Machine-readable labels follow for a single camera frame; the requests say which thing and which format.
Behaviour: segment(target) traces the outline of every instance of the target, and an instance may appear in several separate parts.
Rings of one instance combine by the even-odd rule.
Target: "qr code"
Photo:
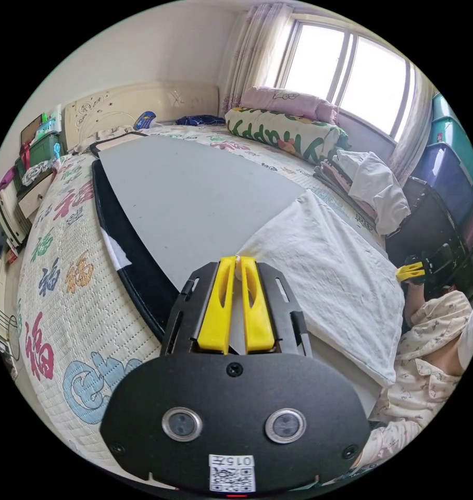
[[[255,491],[254,468],[211,467],[210,490],[232,493]]]

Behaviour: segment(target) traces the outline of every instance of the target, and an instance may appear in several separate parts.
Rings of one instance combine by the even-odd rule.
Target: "window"
[[[398,141],[415,74],[406,59],[355,25],[296,21],[277,86],[326,99]]]

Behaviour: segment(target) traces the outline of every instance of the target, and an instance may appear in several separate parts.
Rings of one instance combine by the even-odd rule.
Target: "window frame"
[[[400,102],[400,107],[395,117],[395,121],[393,123],[391,132],[389,134],[380,130],[375,125],[369,123],[363,118],[354,115],[353,113],[350,113],[344,109],[341,109],[342,114],[347,115],[350,118],[353,118],[359,121],[360,123],[374,129],[379,134],[382,134],[384,137],[390,139],[391,142],[396,144],[395,137],[400,130],[407,107],[411,105],[411,102],[409,101],[409,93],[410,93],[410,81],[412,79],[411,75],[412,72],[415,72],[415,67],[413,66],[413,64],[400,51],[395,49],[392,45],[387,43],[381,37],[367,30],[363,26],[348,21],[327,18],[317,15],[310,15],[310,14],[295,14],[292,16],[292,18],[293,18],[292,30],[289,36],[287,48],[283,55],[283,59],[280,65],[280,70],[278,72],[275,83],[275,86],[278,88],[284,88],[287,78],[289,77],[292,61],[294,59],[295,51],[297,50],[297,45],[299,43],[303,26],[317,26],[320,28],[327,28],[330,30],[341,31],[344,33],[344,40],[341,46],[339,60],[334,75],[332,77],[332,82],[330,84],[330,89],[326,98],[329,102],[332,102],[337,106],[340,105],[342,98],[346,92],[351,72],[353,70],[353,65],[356,56],[356,49],[360,37],[365,38],[377,45],[380,45],[386,50],[389,50],[392,53],[403,58],[403,60],[405,61],[405,83],[404,83],[403,95],[402,95],[402,100]],[[351,44],[351,49],[348,51],[351,36],[353,37],[353,43]]]

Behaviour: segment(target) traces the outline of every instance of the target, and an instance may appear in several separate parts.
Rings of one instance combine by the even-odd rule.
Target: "pajamas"
[[[398,453],[452,394],[460,377],[446,375],[421,358],[460,335],[470,314],[466,296],[454,291],[426,302],[412,316],[412,329],[402,336],[396,353],[396,383],[382,390],[369,417],[386,427],[372,430],[356,470]]]

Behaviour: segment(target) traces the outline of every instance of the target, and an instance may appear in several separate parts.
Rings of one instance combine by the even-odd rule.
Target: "bed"
[[[313,177],[306,161],[235,137],[223,126],[179,126],[186,115],[217,114],[217,88],[154,82],[110,89],[66,106],[64,140],[74,155],[58,171],[34,219],[20,274],[17,324],[22,358],[37,397],[61,437],[90,462],[138,480],[115,462],[99,434],[113,388],[158,356],[160,343],[120,281],[94,205],[89,146],[120,136],[145,110],[162,125],[145,134],[196,141],[248,158],[311,190],[373,249],[384,241],[350,205]],[[155,480],[148,482],[159,486]]]

